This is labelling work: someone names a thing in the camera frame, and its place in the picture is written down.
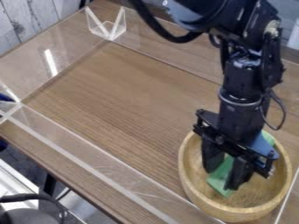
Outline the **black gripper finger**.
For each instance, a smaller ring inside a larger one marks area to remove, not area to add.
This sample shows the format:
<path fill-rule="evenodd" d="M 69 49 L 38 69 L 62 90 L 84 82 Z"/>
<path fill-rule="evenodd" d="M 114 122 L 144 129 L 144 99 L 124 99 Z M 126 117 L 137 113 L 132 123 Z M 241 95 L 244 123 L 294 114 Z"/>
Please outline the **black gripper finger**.
<path fill-rule="evenodd" d="M 205 137 L 201 139 L 201 164 L 206 173 L 213 172 L 224 161 L 224 152 Z"/>
<path fill-rule="evenodd" d="M 242 158 L 234 157 L 232 168 L 225 179 L 224 189 L 236 191 L 248 182 L 253 174 L 253 165 Z"/>

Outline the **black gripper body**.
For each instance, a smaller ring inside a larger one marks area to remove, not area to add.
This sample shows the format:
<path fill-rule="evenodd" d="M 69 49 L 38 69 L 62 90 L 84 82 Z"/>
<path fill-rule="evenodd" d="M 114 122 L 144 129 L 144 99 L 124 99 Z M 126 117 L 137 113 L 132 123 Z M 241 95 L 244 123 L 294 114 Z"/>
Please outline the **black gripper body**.
<path fill-rule="evenodd" d="M 261 177 L 269 176 L 273 162 L 278 159 L 273 147 L 257 146 L 256 140 L 266 122 L 266 111 L 272 92 L 256 93 L 249 97 L 218 89 L 218 113 L 198 109 L 193 132 L 212 141 L 218 149 L 233 158 L 242 157 L 250 164 L 257 158 L 265 160 L 265 168 L 256 168 Z"/>

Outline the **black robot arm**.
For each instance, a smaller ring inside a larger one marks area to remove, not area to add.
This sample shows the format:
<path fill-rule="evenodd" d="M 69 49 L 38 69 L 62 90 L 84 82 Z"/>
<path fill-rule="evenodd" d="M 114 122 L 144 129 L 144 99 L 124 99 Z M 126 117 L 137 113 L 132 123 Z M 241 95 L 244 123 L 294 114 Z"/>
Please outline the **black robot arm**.
<path fill-rule="evenodd" d="M 201 34 L 218 48 L 222 84 L 218 112 L 196 111 L 193 132 L 201 140 L 201 163 L 213 172 L 233 157 L 224 182 L 238 189 L 256 173 L 269 176 L 278 154 L 262 138 L 268 125 L 269 102 L 280 99 L 272 87 L 281 83 L 285 70 L 280 58 L 281 26 L 277 10 L 266 0 L 162 0 L 174 23 L 186 30 L 172 35 L 145 3 L 128 0 L 152 30 L 173 43 L 188 43 Z"/>

